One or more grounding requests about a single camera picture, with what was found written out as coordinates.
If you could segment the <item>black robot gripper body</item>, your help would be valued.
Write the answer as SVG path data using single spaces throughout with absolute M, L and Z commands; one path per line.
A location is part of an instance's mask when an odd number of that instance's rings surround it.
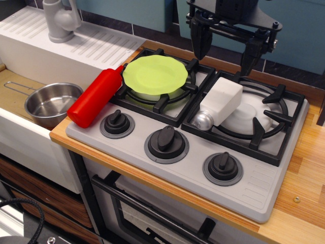
M 264 13 L 258 1 L 187 1 L 189 13 L 186 23 L 193 18 L 210 25 L 217 35 L 245 43 L 250 38 L 269 38 L 269 49 L 276 47 L 276 36 L 283 25 Z

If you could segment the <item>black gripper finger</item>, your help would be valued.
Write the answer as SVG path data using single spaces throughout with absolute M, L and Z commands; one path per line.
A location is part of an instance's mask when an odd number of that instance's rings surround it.
M 259 39 L 250 38 L 245 44 L 245 50 L 241 58 L 241 77 L 250 75 L 252 69 L 257 64 L 262 55 L 267 53 L 269 49 L 269 38 Z
M 213 35 L 210 25 L 195 17 L 190 22 L 190 35 L 194 55 L 198 60 L 202 60 L 211 48 Z

